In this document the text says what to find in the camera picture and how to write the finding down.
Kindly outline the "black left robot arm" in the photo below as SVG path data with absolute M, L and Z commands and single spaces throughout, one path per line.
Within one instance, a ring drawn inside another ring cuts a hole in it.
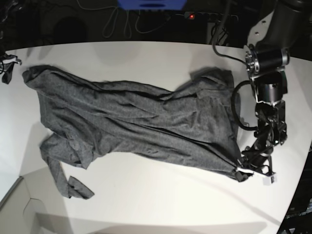
M 225 10 L 212 37 L 214 53 L 241 62 L 246 75 L 231 93 L 230 110 L 247 141 L 230 177 L 244 182 L 254 177 L 257 184 L 274 186 L 292 170 L 297 178 L 311 144 L 311 101 L 301 86 L 311 72 L 307 61 L 291 57 L 290 49 L 309 24 L 309 0 L 275 0 L 273 10 L 253 25 L 239 56 L 218 48 L 233 1 Z

